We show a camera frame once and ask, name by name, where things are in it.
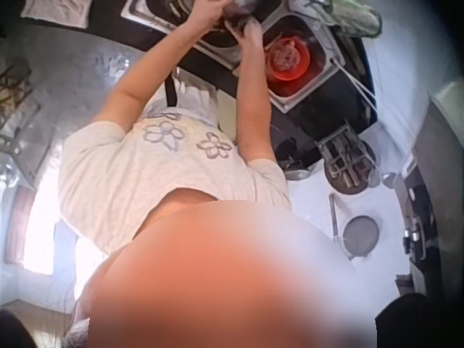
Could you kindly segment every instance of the red bowl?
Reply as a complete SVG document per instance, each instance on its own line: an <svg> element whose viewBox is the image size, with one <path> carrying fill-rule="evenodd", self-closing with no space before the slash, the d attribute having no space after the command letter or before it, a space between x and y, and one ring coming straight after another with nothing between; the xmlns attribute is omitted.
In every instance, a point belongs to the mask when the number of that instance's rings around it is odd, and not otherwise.
<svg viewBox="0 0 464 348"><path fill-rule="evenodd" d="M294 48L299 53L299 62L296 66L292 67L288 70L279 70L274 61L272 59L273 55L276 52L276 49L279 46L284 46L286 44L290 44L291 42L294 43ZM267 64L268 69L271 71L272 76L276 80L281 81L291 81L300 78L310 67L311 63L311 55L310 51L306 47L305 43L298 37L293 36L291 38L280 38L277 40L269 49L268 57L267 57Z"/></svg>

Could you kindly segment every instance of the white tile wall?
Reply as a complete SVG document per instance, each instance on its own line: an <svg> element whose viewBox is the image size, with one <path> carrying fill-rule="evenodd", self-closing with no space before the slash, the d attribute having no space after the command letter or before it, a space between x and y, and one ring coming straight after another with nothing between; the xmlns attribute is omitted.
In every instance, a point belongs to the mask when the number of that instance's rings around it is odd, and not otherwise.
<svg viewBox="0 0 464 348"><path fill-rule="evenodd" d="M361 138L366 140L380 157L383 171L399 169L402 156L380 124L369 128ZM332 238L328 195L335 191L326 180L323 162L319 161L308 179L290 182L289 191L294 213ZM376 312L380 312L399 296L394 282L396 274L409 273L408 258L402 247L404 224L397 196L394 190L383 185L368 188L354 196L335 193L339 233L343 233L346 224L358 215L371 216L381 230L378 245L371 255L352 261L370 290Z"/></svg>
<svg viewBox="0 0 464 348"><path fill-rule="evenodd" d="M458 74L451 38L421 0L367 0L383 19L379 38L363 39L378 100L378 118L403 156L413 146L428 105Z"/></svg>

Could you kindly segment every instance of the hand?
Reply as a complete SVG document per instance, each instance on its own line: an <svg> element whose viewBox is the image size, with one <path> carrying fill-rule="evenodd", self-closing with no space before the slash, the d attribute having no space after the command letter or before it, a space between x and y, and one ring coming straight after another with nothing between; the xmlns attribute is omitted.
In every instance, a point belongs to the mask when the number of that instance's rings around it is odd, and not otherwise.
<svg viewBox="0 0 464 348"><path fill-rule="evenodd" d="M223 15L223 9L233 0L194 0L187 22L207 33Z"/></svg>
<svg viewBox="0 0 464 348"><path fill-rule="evenodd" d="M262 28L261 24L250 17L245 25L244 33L240 33L229 21L225 21L225 26L239 43L241 49L263 49L262 47Z"/></svg>

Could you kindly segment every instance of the towel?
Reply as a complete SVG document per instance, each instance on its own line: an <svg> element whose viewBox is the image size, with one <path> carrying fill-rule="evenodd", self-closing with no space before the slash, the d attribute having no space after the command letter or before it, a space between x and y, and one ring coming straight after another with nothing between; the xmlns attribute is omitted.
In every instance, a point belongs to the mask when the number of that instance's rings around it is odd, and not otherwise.
<svg viewBox="0 0 464 348"><path fill-rule="evenodd" d="M358 0L289 0L292 11L337 25L346 36L376 38L382 33L380 14Z"/></svg>
<svg viewBox="0 0 464 348"><path fill-rule="evenodd" d="M21 17L87 28L92 0L26 0Z"/></svg>

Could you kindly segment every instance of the red container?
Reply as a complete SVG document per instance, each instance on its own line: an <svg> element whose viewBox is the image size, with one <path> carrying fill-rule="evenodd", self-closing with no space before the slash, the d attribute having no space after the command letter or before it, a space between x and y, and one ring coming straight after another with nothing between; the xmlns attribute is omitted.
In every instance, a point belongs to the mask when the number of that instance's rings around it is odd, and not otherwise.
<svg viewBox="0 0 464 348"><path fill-rule="evenodd" d="M286 62L282 62L279 66L276 62L276 56L280 53L278 50L282 50L282 47L288 47L288 55L293 55L295 63L294 66L285 67ZM280 38L270 48L267 55L268 70L272 73L272 76L276 80L280 81L291 81L301 77L310 67L311 56L310 51L306 47L306 44L298 37L293 36L291 38Z"/></svg>

